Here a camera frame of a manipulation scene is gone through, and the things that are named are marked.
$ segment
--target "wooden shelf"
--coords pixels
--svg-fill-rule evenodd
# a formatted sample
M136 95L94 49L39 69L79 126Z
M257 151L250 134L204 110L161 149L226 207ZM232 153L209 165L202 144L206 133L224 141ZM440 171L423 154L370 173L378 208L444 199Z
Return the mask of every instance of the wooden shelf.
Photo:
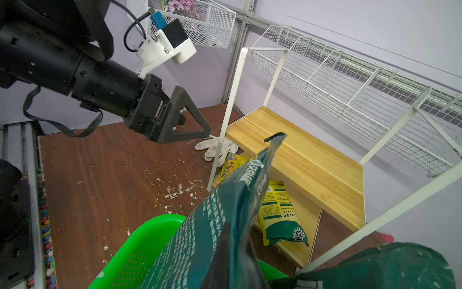
M352 231L363 227L363 167L358 162L264 106L231 124L226 137L256 154L267 147L265 138L281 131L287 138L276 152L271 178L284 181L288 191L311 200Z

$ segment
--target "dark green bag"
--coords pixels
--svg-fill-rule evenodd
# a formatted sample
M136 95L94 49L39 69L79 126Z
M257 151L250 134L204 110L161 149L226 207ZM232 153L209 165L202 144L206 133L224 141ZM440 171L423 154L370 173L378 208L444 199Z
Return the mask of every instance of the dark green bag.
M221 182L187 217L139 286L141 289L267 288L250 230L268 187L278 133Z
M269 285L271 289L456 288L448 261L435 250L412 243L370 248L335 267L272 280Z

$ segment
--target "white wire basket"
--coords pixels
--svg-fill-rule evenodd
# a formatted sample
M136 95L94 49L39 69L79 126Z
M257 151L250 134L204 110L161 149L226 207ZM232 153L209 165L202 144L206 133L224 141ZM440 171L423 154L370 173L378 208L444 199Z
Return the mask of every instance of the white wire basket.
M419 107L462 144L460 96L283 26L270 26L254 47L288 48L277 83L372 141L379 141L409 109ZM252 52L254 66L273 76L280 51ZM434 177L461 160L416 115L385 147Z
M236 18L236 12L211 0L127 0L127 7L136 17L154 8L167 23L179 19L194 45L224 49ZM157 31L150 19L143 20L142 25L149 36Z

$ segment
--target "robotic arm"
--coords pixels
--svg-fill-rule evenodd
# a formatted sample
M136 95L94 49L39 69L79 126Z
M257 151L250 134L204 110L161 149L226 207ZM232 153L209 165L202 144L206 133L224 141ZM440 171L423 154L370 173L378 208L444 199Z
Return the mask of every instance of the robotic arm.
M169 98L161 89L162 80L148 74L170 58L179 64L196 52L180 22L167 24L159 13L146 13L158 31L137 51L131 50L143 60L135 73L109 59L112 35L103 20L108 6L109 0L0 0L0 87L9 88L17 80L37 84L24 103L24 114L31 119L48 121L27 113L42 86L71 94L81 101L80 107L100 112L79 135L48 121L68 136L89 135L105 110L123 117L130 129L151 141L207 137L211 128L186 91L177 86ZM89 43L95 39L99 47ZM186 121L184 108L202 130L176 130Z

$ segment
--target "black cable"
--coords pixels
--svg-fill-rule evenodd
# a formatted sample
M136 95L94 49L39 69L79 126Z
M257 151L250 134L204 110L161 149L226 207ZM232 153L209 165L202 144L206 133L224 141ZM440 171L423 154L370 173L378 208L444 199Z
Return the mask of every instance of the black cable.
M140 27L141 32L143 32L143 38L146 39L146 31L144 30L143 26L141 25L141 22L136 18L136 16L133 15L133 13L128 8L126 8L124 5L120 4L116 0L111 0L111 2L116 4L117 6L122 8L123 10L125 10L125 12L127 12L128 14L130 14L130 16L133 18L133 20L135 20L136 24L138 24L138 26Z
M143 15L141 15L137 21L140 22L142 20L144 20L145 18L149 17L151 15L151 13L149 12L146 12L144 13ZM136 52L138 51L137 49L131 49L130 47L128 47L127 45L127 36L128 36L128 33L130 32L130 30L135 27L136 25L136 22L133 22L132 24L130 24L130 26L127 28L127 31L125 31L125 34L123 35L123 45L125 45L125 48L128 50L128 51L131 51L131 52Z
M32 90L30 93L27 94L26 100L24 101L24 104L23 104L23 113L24 113L24 115L27 118L30 118L30 119L41 120L41 121L44 121L44 122L48 122L48 123L54 125L54 127L59 129L62 133L64 133L67 136L70 136L70 137L86 137L88 135L91 135L91 133L96 130L96 128L99 126L99 124L103 120L103 112L101 110L98 110L99 115L90 123L90 125L82 133L77 135L74 132L72 132L64 124L57 123L57 122L54 122L52 120L43 119L43 118L40 118L40 117L35 117L35 116L31 115L30 113L28 113L27 110L30 108L30 106L32 105L32 100L34 99L34 97L39 92L40 92L40 86L37 86L36 88L34 88L34 90Z
M114 54L114 41L101 12L94 0L74 0L88 31L98 41L99 50L107 60Z

